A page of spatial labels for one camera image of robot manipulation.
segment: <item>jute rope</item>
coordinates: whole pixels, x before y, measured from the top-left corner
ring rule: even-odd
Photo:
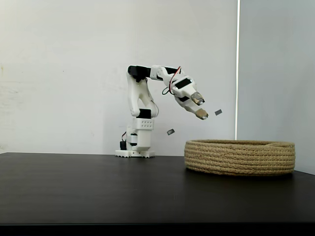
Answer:
[[[291,173],[294,143],[269,141],[192,140],[185,145],[187,168],[232,176],[277,176]]]

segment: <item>white backdrop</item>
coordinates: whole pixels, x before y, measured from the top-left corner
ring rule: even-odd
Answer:
[[[158,155],[233,139],[236,21],[236,0],[0,0],[0,151],[114,153],[131,64],[180,65],[206,100],[201,121],[149,81]]]
[[[242,0],[238,139],[295,142],[315,174],[315,1]]]

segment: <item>white robotic arm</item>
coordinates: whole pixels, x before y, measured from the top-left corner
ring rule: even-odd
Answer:
[[[206,119],[208,114],[200,108],[204,99],[196,91],[196,83],[178,69],[154,65],[151,68],[143,66],[130,66],[127,72],[128,101],[131,115],[134,117],[132,124],[127,127],[126,140],[120,142],[120,150],[116,150],[116,156],[122,157],[153,157],[155,153],[150,151],[151,131],[154,129],[152,118],[158,115],[158,107],[150,94],[147,78],[163,81],[167,86],[167,93],[174,95],[177,103],[187,111],[194,113],[200,119]],[[138,100],[141,99],[145,109],[140,109]]]

